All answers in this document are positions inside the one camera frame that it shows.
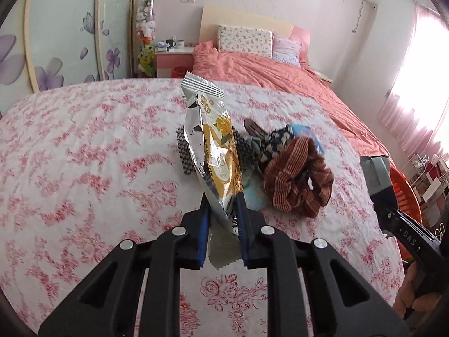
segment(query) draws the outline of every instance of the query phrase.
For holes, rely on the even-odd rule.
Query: mug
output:
[[[173,48],[176,44],[176,40],[167,39],[166,42],[169,44],[169,48]]]

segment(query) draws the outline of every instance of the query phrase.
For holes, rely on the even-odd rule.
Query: metal screw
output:
[[[263,226],[260,231],[265,235],[272,235],[274,234],[274,228],[271,226]]]
[[[327,242],[323,238],[317,238],[313,241],[313,245],[318,249],[325,249],[327,247]]]
[[[171,230],[174,235],[184,235],[186,230],[184,227],[176,227]]]
[[[120,242],[120,248],[127,250],[127,249],[131,249],[134,247],[134,243],[132,242],[132,240],[124,240],[122,242]]]

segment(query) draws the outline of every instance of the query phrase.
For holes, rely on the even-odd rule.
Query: pink floral bedspread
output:
[[[126,238],[155,239],[198,208],[201,188],[186,176],[176,128],[184,122],[179,80],[104,81],[62,87],[18,102],[0,121],[0,282],[34,331],[49,312]],[[315,100],[232,83],[235,127],[311,126],[335,182],[316,219],[264,209],[269,223],[310,242],[327,239],[392,303],[403,269],[394,238],[384,240],[359,158]],[[262,336],[263,270],[241,261],[181,272],[180,326],[186,336]]]

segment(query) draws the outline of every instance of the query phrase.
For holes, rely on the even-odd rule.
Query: brown striped cloth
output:
[[[307,170],[308,176],[300,176]],[[317,152],[312,139],[296,137],[264,171],[264,189],[279,210],[315,218],[320,207],[327,205],[332,194],[334,174]]]

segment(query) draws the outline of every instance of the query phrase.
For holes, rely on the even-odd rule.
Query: orange basket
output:
[[[390,166],[390,179],[393,183],[399,210],[412,217],[419,224],[423,224],[418,200],[407,182],[406,177],[398,169]],[[402,259],[407,260],[408,258],[411,258],[411,255],[406,248],[400,242],[398,242],[398,244]]]

